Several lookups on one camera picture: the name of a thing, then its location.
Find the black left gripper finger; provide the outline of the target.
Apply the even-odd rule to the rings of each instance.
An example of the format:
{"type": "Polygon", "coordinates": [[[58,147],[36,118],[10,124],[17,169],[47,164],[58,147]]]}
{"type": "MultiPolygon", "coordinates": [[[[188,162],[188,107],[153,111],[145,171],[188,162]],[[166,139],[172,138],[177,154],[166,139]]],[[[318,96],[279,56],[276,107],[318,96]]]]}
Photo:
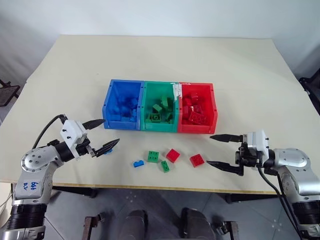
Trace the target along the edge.
{"type": "Polygon", "coordinates": [[[92,130],[105,122],[104,119],[94,119],[84,122],[82,125],[86,130],[92,130]]]}
{"type": "Polygon", "coordinates": [[[118,138],[118,139],[115,139],[115,140],[112,140],[112,141],[105,143],[101,148],[94,151],[95,156],[100,157],[101,155],[104,155],[105,153],[109,152],[117,145],[117,143],[119,141],[120,141],[120,139],[118,138]]]}

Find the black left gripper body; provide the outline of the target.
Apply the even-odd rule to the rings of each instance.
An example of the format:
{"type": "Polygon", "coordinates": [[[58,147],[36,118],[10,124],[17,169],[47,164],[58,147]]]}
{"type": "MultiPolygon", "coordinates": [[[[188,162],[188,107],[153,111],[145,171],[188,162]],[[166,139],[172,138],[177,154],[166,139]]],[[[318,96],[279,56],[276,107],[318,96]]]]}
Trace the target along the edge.
{"type": "Polygon", "coordinates": [[[75,150],[79,156],[90,155],[92,158],[96,157],[96,151],[90,146],[91,141],[85,138],[82,143],[76,145],[75,150]]]}

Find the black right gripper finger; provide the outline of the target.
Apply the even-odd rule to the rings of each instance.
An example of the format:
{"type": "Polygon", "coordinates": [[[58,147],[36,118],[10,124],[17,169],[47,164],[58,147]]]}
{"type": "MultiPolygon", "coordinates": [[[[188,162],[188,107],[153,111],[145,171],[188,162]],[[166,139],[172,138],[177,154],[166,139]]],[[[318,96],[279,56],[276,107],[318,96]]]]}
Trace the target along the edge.
{"type": "Polygon", "coordinates": [[[234,143],[242,143],[243,135],[233,135],[233,134],[215,134],[209,137],[210,139],[219,141],[219,142],[234,142],[234,143]]]}
{"type": "Polygon", "coordinates": [[[229,163],[226,162],[221,162],[221,161],[207,161],[209,165],[212,167],[215,167],[221,171],[228,172],[228,173],[233,173],[237,174],[238,176],[243,176],[244,175],[244,165],[239,164],[239,165],[230,165],[229,163]]]}

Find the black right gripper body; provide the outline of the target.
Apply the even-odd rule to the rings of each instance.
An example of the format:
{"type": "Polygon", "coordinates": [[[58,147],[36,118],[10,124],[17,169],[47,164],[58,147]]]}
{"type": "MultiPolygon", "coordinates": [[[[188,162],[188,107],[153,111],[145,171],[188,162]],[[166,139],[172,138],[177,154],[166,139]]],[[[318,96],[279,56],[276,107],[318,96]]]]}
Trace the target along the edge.
{"type": "Polygon", "coordinates": [[[263,166],[263,152],[249,147],[246,134],[240,135],[239,139],[241,145],[235,152],[235,163],[243,167],[261,168],[263,166]]]}

